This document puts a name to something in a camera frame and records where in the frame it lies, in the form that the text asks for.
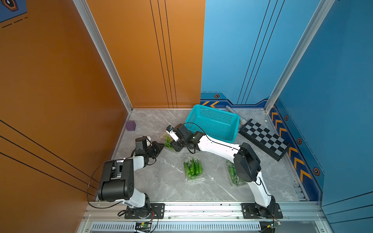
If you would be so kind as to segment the green circuit board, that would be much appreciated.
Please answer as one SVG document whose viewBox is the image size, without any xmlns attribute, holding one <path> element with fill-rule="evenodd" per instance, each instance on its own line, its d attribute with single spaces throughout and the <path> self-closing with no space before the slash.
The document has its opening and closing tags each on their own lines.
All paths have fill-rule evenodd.
<svg viewBox="0 0 373 233">
<path fill-rule="evenodd" d="M 135 233 L 150 233 L 152 231 L 151 222 L 135 222 L 134 232 Z"/>
</svg>

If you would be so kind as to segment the purple embossed cube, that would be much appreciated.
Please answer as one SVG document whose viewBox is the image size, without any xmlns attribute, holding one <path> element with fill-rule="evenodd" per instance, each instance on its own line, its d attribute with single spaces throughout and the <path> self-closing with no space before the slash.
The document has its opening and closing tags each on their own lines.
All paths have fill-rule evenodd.
<svg viewBox="0 0 373 233">
<path fill-rule="evenodd" d="M 136 122 L 134 120 L 129 120 L 126 122 L 125 129 L 129 132 L 133 132 L 136 130 Z"/>
</svg>

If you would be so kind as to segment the aluminium corner post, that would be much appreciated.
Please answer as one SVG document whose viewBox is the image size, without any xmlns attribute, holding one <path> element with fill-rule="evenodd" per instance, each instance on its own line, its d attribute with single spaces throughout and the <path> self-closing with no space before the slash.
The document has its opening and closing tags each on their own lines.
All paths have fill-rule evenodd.
<svg viewBox="0 0 373 233">
<path fill-rule="evenodd" d="M 281 92 L 285 88 L 287 82 L 295 71 L 297 65 L 302 59 L 304 53 L 309 47 L 311 41 L 316 35 L 318 29 L 323 23 L 334 2 L 335 0 L 322 0 L 319 2 L 314 14 L 312 15 L 305 31 L 303 32 L 293 54 L 291 55 L 264 107 L 264 110 L 267 114 L 274 107 L 276 100 L 279 98 Z"/>
<path fill-rule="evenodd" d="M 104 42 L 101 32 L 97 26 L 97 23 L 93 17 L 93 14 L 88 6 L 87 1 L 84 0 L 73 0 L 78 13 L 83 20 L 83 23 L 96 47 L 100 58 L 106 67 L 106 70 L 127 110 L 128 113 L 132 113 L 133 106 L 129 99 L 129 96 L 125 90 L 123 82 L 119 76 L 119 73 L 115 67 L 115 64 L 110 56 L 108 48 Z"/>
</svg>

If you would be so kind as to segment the black white chessboard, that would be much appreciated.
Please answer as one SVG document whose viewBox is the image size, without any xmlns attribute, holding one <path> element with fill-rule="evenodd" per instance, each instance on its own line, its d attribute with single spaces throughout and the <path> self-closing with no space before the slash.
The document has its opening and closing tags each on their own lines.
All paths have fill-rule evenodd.
<svg viewBox="0 0 373 233">
<path fill-rule="evenodd" d="M 253 119 L 244 124 L 238 133 L 276 161 L 282 159 L 290 148 L 290 143 Z"/>
</svg>

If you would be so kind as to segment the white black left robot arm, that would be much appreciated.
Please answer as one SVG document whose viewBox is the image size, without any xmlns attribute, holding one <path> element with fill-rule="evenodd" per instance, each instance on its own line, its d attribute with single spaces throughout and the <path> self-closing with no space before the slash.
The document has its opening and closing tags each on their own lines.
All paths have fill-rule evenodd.
<svg viewBox="0 0 373 233">
<path fill-rule="evenodd" d="M 127 205 L 127 209 L 120 211 L 118 216 L 125 214 L 128 214 L 129 218 L 156 216 L 149 196 L 135 189 L 135 171 L 148 166 L 150 159 L 155 161 L 164 147 L 165 144 L 156 141 L 150 142 L 145 137 L 136 143 L 130 157 L 104 162 L 98 188 L 98 199 L 114 205 Z"/>
</svg>

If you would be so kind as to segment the aluminium corner post right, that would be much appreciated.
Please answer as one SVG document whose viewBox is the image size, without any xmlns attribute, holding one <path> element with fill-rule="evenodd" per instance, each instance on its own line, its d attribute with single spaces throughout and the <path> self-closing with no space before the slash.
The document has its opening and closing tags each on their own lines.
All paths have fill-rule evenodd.
<svg viewBox="0 0 373 233">
<path fill-rule="evenodd" d="M 302 59 L 304 53 L 309 47 L 311 41 L 316 35 L 318 29 L 323 23 L 334 2 L 335 0 L 322 0 L 319 2 L 314 14 L 312 15 L 305 31 L 303 32 L 293 54 L 291 55 L 264 107 L 264 110 L 267 114 L 274 107 L 276 100 L 279 98 L 281 92 L 285 88 L 287 82 L 295 71 L 297 65 Z"/>
</svg>

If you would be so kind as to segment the teal plastic mesh basket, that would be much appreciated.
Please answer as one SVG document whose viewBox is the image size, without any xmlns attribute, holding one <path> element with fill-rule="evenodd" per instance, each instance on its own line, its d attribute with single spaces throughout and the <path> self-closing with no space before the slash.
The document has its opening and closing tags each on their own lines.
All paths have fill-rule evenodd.
<svg viewBox="0 0 373 233">
<path fill-rule="evenodd" d="M 189 113 L 185 126 L 193 133 L 202 132 L 211 138 L 233 143 L 239 124 L 236 114 L 198 104 Z"/>
</svg>

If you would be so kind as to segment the aluminium corner post left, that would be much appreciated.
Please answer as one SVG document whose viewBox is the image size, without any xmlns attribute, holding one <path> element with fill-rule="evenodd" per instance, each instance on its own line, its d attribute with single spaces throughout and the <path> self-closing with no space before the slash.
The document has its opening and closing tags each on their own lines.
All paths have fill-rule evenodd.
<svg viewBox="0 0 373 233">
<path fill-rule="evenodd" d="M 132 113 L 133 106 L 129 99 L 129 96 L 125 90 L 123 82 L 119 76 L 119 73 L 115 67 L 115 64 L 110 56 L 108 48 L 104 42 L 101 32 L 97 26 L 97 23 L 93 17 L 93 14 L 88 6 L 87 1 L 84 0 L 73 0 L 78 13 L 83 20 L 83 23 L 96 47 L 100 58 L 106 67 L 106 70 L 127 110 L 128 113 Z"/>
</svg>

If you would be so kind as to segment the clear plastic pepper container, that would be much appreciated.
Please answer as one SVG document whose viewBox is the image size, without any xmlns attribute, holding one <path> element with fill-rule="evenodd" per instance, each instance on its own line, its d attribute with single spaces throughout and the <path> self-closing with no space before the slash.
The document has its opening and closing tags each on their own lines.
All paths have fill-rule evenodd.
<svg viewBox="0 0 373 233">
<path fill-rule="evenodd" d="M 175 151 L 175 149 L 172 147 L 172 142 L 174 140 L 168 135 L 165 135 L 165 147 L 170 149 L 171 151 Z"/>
</svg>

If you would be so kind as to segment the small circuit board right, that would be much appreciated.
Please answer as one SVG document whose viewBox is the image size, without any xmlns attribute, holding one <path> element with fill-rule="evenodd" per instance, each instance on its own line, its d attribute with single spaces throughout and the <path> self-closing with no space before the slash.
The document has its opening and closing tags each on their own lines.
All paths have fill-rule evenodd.
<svg viewBox="0 0 373 233">
<path fill-rule="evenodd" d="M 282 224 L 281 221 L 275 220 L 275 221 L 272 222 L 271 228 L 276 228 L 276 227 L 280 226 L 281 224 Z"/>
</svg>

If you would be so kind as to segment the clear right pepper container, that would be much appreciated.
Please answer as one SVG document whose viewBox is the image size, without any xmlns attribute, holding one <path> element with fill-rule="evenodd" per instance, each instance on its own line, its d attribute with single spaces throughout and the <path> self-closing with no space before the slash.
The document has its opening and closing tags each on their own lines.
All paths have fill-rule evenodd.
<svg viewBox="0 0 373 233">
<path fill-rule="evenodd" d="M 230 162 L 229 160 L 226 160 L 226 166 L 227 166 L 227 170 L 229 173 L 229 178 L 231 180 L 231 184 L 233 186 L 247 185 L 247 183 L 237 175 L 235 166 L 232 162 Z"/>
</svg>

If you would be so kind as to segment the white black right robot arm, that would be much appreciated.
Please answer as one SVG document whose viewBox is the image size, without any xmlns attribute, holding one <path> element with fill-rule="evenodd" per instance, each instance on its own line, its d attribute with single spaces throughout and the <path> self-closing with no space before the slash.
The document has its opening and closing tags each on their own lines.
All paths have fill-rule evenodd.
<svg viewBox="0 0 373 233">
<path fill-rule="evenodd" d="M 193 133 L 185 124 L 176 127 L 170 125 L 166 132 L 173 139 L 171 146 L 177 152 L 183 148 L 187 148 L 190 153 L 204 151 L 232 162 L 236 174 L 249 185 L 254 195 L 256 215 L 260 218 L 275 216 L 275 197 L 264 183 L 260 159 L 249 144 L 231 144 L 212 139 L 202 129 Z"/>
</svg>

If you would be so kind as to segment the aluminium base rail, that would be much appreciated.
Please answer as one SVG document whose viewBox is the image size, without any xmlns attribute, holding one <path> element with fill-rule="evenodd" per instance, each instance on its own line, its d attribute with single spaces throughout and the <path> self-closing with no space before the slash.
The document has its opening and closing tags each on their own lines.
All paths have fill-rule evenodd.
<svg viewBox="0 0 373 233">
<path fill-rule="evenodd" d="M 156 216 L 118 216 L 124 206 L 96 202 L 89 206 L 78 227 L 79 233 L 134 233 L 135 222 L 151 222 L 151 233 L 332 233 L 316 202 L 277 201 L 271 218 L 255 215 L 253 203 L 242 202 L 155 202 Z M 273 221 L 281 225 L 271 228 Z"/>
</svg>

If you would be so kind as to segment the grey cylinder rod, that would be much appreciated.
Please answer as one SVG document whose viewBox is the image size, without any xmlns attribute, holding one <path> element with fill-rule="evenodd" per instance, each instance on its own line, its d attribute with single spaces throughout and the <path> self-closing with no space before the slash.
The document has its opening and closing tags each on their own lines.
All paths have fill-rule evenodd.
<svg viewBox="0 0 373 233">
<path fill-rule="evenodd" d="M 245 125 L 247 123 L 247 120 L 242 118 L 235 110 L 233 110 L 230 106 L 226 105 L 225 106 L 225 109 L 226 111 L 230 112 L 230 113 L 233 113 L 233 114 L 236 114 L 239 119 L 240 119 L 240 125 Z"/>
</svg>

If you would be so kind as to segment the clear middle pepper container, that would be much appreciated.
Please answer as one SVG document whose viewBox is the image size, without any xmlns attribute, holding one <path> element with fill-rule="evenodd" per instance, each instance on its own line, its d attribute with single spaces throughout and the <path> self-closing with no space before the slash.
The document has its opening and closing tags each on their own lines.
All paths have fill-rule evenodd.
<svg viewBox="0 0 373 233">
<path fill-rule="evenodd" d="M 186 183 L 199 183 L 206 179 L 203 160 L 198 154 L 183 155 L 182 168 Z"/>
</svg>

